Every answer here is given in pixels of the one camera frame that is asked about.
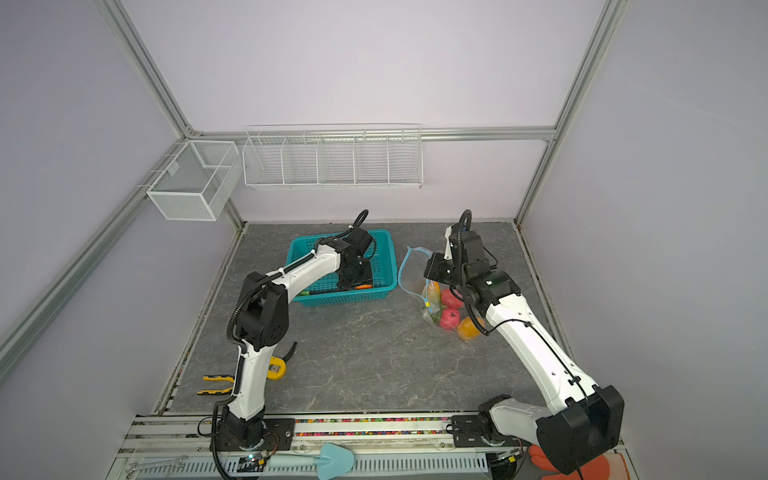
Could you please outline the red pepper toy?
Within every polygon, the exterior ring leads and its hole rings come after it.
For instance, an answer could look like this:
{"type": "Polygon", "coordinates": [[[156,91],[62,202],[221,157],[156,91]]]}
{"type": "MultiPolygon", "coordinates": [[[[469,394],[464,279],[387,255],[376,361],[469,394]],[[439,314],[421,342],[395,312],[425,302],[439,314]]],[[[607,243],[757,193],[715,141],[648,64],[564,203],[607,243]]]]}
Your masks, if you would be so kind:
{"type": "Polygon", "coordinates": [[[445,308],[459,309],[464,306],[464,302],[458,298],[450,289],[441,291],[441,303],[445,308]]]}

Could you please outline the clear zip top bag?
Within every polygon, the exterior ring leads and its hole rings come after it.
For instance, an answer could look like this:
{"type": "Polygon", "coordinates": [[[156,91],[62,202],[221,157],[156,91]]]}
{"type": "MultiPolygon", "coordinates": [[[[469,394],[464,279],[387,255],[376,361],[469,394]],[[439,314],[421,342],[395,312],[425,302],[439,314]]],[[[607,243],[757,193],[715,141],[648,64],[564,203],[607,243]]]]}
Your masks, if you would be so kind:
{"type": "Polygon", "coordinates": [[[432,251],[424,247],[408,247],[398,268],[398,286],[420,302],[422,317],[428,324],[452,332],[465,342],[479,337],[480,330],[449,286],[425,276],[431,255],[432,251]]]}

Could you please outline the pink dragon fruit toy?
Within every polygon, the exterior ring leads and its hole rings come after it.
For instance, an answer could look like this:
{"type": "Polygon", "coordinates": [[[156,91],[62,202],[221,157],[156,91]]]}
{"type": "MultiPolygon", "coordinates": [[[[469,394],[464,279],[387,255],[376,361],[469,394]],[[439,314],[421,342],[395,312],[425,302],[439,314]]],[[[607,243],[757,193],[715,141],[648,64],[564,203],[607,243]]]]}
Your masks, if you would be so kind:
{"type": "Polygon", "coordinates": [[[461,322],[461,312],[454,307],[446,307],[441,311],[438,325],[444,330],[456,330],[461,322]]]}

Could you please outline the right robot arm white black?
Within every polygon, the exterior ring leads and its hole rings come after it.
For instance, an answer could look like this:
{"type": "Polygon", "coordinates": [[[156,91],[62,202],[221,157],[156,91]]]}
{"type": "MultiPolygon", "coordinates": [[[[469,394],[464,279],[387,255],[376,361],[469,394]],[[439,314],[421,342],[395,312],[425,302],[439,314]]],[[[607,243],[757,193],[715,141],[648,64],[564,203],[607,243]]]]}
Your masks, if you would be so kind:
{"type": "Polygon", "coordinates": [[[491,434],[517,437],[539,447],[552,466],[568,475],[616,447],[625,401],[601,387],[563,350],[537,319],[521,288],[492,265],[465,210],[445,231],[446,248],[427,262],[427,279],[449,287],[484,336],[499,334],[534,379],[544,399],[538,407],[498,396],[480,415],[491,434]]]}

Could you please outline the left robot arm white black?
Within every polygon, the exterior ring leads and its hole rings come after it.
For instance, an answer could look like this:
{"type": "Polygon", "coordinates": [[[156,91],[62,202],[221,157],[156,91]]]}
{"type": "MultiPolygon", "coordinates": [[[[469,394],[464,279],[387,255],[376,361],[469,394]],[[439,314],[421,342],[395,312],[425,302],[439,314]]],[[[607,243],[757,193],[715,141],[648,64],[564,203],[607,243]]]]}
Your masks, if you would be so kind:
{"type": "Polygon", "coordinates": [[[308,254],[272,272],[246,277],[231,314],[226,337],[238,347],[229,398],[214,404],[212,446],[229,441],[242,450],[257,448],[266,435],[265,388],[270,360],[289,328],[289,304],[322,277],[337,275],[337,289],[349,291],[373,282],[366,252],[372,235],[362,225],[363,210],[348,228],[316,241],[308,254]]]}

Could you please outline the orange gloved hand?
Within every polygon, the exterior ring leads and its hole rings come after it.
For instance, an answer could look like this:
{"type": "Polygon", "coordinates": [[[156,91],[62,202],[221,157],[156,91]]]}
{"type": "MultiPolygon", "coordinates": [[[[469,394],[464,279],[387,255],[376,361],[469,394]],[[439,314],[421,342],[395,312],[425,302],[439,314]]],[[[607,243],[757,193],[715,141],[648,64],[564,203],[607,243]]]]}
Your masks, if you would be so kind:
{"type": "Polygon", "coordinates": [[[556,479],[556,480],[606,480],[610,478],[610,464],[608,460],[601,456],[580,469],[570,474],[563,474],[559,472],[550,460],[546,457],[543,450],[537,446],[532,445],[528,448],[528,455],[532,463],[544,472],[549,472],[549,475],[545,475],[544,479],[556,479]]]}

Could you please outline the teal plastic basket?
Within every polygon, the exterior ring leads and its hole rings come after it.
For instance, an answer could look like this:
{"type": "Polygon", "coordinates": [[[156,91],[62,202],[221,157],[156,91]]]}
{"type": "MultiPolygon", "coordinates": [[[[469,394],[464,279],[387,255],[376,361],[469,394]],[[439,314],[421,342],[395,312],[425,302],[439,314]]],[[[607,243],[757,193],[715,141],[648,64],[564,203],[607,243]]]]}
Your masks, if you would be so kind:
{"type": "Polygon", "coordinates": [[[397,286],[394,242],[388,230],[374,229],[370,234],[373,242],[365,253],[373,274],[373,283],[369,283],[369,288],[342,291],[338,288],[338,275],[332,272],[311,284],[292,302],[315,307],[386,298],[397,286]]]}

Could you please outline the yellow tape measure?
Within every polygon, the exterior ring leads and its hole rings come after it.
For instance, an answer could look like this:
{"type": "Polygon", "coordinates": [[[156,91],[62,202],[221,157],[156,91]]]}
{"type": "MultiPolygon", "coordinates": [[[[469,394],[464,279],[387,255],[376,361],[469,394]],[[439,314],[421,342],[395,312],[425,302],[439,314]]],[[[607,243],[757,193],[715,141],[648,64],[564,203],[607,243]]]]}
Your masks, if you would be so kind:
{"type": "Polygon", "coordinates": [[[292,359],[297,349],[298,343],[294,342],[288,352],[283,357],[272,356],[267,371],[267,379],[278,381],[285,377],[287,373],[287,363],[292,359]]]}

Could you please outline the teal silicone spatula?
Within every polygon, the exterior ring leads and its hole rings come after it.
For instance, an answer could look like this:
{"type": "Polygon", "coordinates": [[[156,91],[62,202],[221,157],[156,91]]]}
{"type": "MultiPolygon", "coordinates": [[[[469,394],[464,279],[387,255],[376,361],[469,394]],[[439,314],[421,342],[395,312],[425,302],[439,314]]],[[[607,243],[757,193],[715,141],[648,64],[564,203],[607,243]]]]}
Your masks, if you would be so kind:
{"type": "Polygon", "coordinates": [[[324,444],[317,455],[294,453],[275,454],[267,461],[270,469],[314,467],[320,480],[335,479],[350,472],[355,466],[352,451],[335,444],[324,444]]]}

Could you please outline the silver wrench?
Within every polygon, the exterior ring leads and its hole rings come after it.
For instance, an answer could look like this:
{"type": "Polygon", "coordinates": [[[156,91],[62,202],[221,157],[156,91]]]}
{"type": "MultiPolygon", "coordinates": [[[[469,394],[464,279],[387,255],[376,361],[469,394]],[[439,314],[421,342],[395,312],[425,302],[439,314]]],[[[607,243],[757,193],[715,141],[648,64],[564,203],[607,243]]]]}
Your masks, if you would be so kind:
{"type": "Polygon", "coordinates": [[[132,462],[129,463],[126,466],[125,469],[125,478],[126,479],[137,479],[140,475],[143,474],[165,474],[166,476],[169,476],[171,473],[179,470],[182,468],[187,460],[189,459],[186,455],[180,455],[177,457],[159,460],[159,461],[150,461],[150,462],[132,462]]]}

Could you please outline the yellow handled pliers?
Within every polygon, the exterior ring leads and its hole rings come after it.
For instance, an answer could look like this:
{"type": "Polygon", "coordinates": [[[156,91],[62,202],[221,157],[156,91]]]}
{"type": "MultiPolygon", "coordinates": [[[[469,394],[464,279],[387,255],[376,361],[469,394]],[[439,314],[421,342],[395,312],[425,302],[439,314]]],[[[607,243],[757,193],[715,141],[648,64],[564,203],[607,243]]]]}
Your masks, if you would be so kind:
{"type": "Polygon", "coordinates": [[[232,375],[203,375],[202,381],[206,383],[206,387],[197,390],[198,396],[230,395],[235,386],[232,375]]]}

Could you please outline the white mesh wall box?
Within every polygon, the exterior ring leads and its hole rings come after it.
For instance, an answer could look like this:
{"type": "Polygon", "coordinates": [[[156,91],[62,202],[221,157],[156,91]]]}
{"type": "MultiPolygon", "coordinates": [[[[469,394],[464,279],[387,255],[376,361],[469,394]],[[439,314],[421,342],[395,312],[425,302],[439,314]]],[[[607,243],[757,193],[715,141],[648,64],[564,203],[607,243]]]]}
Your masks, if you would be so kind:
{"type": "Polygon", "coordinates": [[[172,221],[216,221],[242,175],[233,141],[189,140],[171,156],[147,194],[172,221]]]}

